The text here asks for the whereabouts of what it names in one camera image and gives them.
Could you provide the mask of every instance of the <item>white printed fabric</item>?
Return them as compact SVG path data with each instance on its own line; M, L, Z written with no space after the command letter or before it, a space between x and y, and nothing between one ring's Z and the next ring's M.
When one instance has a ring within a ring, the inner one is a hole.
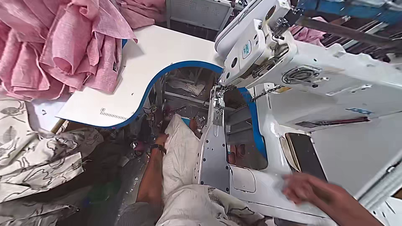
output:
M0 97L0 203L71 180L101 142L94 128L43 138L29 127L24 101Z

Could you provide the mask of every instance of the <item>sticker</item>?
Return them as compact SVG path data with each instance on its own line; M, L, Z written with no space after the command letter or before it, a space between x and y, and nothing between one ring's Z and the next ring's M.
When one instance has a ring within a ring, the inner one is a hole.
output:
M249 40L249 41L243 46L243 50L242 50L243 59L245 59L246 57L248 57L248 55L250 55L250 53L251 53L251 41Z
M364 109L359 109L359 108L345 108L345 110L348 110L348 111L353 111L353 112L358 112L358 113L362 113L362 114L365 114L365 115L370 115L370 114L374 114L374 112L372 112L372 111L368 111L368 110L364 110Z
M113 62L113 70L114 70L115 72L117 72L117 65L116 65L116 61L115 61L115 62Z

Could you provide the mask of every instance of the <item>fabric scraps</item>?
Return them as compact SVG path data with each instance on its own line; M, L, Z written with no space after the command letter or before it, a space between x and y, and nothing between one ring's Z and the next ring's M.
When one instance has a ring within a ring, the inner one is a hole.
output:
M205 85L200 83L197 85L186 83L180 80L171 79L168 81L168 85L172 88L180 88L187 92L193 93L194 95L198 96L204 89Z
M135 35L109 0L2 0L0 93L25 101L83 85L112 93L122 39Z
M24 101L0 97L0 203L71 180L101 142L94 128L44 138L30 128Z

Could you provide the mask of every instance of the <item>white cloth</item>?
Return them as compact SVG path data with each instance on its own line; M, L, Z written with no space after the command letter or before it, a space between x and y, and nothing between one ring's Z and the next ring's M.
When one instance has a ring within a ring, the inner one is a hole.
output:
M194 164L197 160L199 139L183 122L181 116L173 115L165 134L166 155L163 157L163 197L193 182Z
M82 173L82 158L103 142L94 128L41 137L24 101L0 97L0 203L47 191Z
M193 93L194 95L200 95L201 91L204 89L205 85L200 83L198 85L193 85L191 83L185 83L180 80L170 80L168 85L176 89L184 89L187 92Z
M157 226L265 225L264 217L239 199L206 185L192 185L199 139L175 114L165 130L164 211Z

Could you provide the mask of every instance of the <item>pink fabric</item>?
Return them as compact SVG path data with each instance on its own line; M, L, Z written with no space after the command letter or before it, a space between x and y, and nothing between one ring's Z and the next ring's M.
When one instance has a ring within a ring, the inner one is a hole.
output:
M55 14L53 14L42 0L23 0L32 13L49 29Z
M320 16L314 17L313 19L322 22L327 22L324 18ZM293 34L293 38L298 41L307 42L318 46L324 46L320 42L320 40L323 38L323 35L326 34L326 32L310 29L307 27L301 27L299 25L293 25L290 28L290 32Z
M56 99L85 83L112 93L121 39L135 35L109 0L2 0L0 92Z
M102 53L104 56L99 60L96 76L90 76L85 85L91 88L102 89L107 93L113 93L117 85L117 59L116 39L105 35Z
M62 16L52 25L40 62L74 74L91 39L91 21L75 5L66 10L60 7L59 15Z
M86 53L88 54L88 60L90 65L96 65L99 62L99 58L102 56L101 48L103 45L104 34L99 32L94 32L91 42L89 42L86 48Z
M1 0L0 20L18 31L19 41L46 41L47 27L32 13L23 0Z
M166 20L165 0L117 0L117 3L121 14L133 29Z

